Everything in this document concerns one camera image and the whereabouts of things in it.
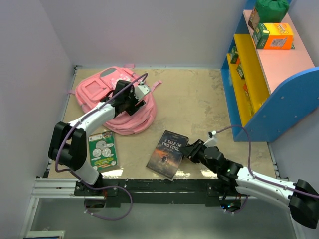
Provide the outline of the dark novel book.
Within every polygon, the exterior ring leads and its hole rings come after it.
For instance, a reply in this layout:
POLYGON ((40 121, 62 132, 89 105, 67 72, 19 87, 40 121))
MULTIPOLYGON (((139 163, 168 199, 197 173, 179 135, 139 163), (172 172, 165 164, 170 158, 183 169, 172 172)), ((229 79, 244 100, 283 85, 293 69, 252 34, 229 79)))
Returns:
POLYGON ((189 138, 184 135, 165 130, 146 168, 172 181, 183 158, 179 149, 187 146, 188 141, 189 138))

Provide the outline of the pink student backpack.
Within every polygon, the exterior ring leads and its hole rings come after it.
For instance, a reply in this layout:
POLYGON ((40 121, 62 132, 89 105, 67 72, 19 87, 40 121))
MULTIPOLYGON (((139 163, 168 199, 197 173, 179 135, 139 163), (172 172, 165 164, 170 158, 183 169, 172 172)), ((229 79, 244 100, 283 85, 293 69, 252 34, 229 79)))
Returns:
MULTIPOLYGON (((118 80, 133 81, 138 74, 129 68, 113 66, 82 80, 74 90, 68 93, 75 95, 83 112, 87 113, 96 104, 115 89, 118 80)), ((155 120, 157 106, 152 93, 144 96, 145 104, 132 116, 127 112, 119 114, 103 124, 107 129, 119 135, 138 134, 146 130, 155 120)))

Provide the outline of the green paperback book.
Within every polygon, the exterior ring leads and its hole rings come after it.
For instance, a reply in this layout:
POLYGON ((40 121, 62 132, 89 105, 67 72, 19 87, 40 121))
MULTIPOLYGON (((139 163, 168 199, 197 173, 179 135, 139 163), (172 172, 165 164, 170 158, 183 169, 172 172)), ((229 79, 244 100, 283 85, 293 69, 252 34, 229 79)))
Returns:
POLYGON ((105 172, 118 166, 114 133, 112 131, 89 136, 88 146, 90 164, 95 170, 105 172))

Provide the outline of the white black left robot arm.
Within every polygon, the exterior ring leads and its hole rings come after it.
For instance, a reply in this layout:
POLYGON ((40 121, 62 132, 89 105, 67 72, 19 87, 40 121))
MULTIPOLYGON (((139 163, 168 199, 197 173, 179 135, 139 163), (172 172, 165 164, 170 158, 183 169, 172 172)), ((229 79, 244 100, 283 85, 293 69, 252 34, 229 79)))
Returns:
POLYGON ((54 127, 49 159, 55 161, 55 166, 66 166, 66 171, 86 183, 85 188, 91 195, 99 195, 103 191, 103 183, 101 173, 86 161, 87 138, 120 113, 126 111, 132 115, 144 104, 143 98, 151 89, 144 80, 134 86, 136 82, 119 80, 115 89, 86 114, 69 123, 59 122, 54 127))

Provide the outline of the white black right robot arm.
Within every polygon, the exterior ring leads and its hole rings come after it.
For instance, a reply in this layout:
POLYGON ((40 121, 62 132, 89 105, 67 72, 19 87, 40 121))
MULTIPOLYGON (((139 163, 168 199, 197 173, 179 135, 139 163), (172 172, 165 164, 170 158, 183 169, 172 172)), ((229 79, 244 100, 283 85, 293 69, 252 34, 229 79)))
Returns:
POLYGON ((201 163, 217 175, 222 190, 232 196, 236 192, 259 198, 287 210, 299 224, 315 229, 319 222, 319 195, 304 180, 279 180, 228 160, 216 146, 207 147, 203 141, 181 147, 180 152, 193 163, 201 163))

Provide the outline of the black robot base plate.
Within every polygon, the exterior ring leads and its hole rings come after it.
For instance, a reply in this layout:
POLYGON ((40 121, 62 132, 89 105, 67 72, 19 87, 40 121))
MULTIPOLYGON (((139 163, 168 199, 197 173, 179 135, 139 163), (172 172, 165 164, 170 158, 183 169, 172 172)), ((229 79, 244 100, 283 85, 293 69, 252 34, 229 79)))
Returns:
POLYGON ((74 194, 84 197, 91 207, 120 207, 130 203, 126 189, 135 204, 204 204, 234 212, 245 202, 245 195, 221 186, 218 179, 104 179, 109 189, 91 190, 76 182, 74 194))

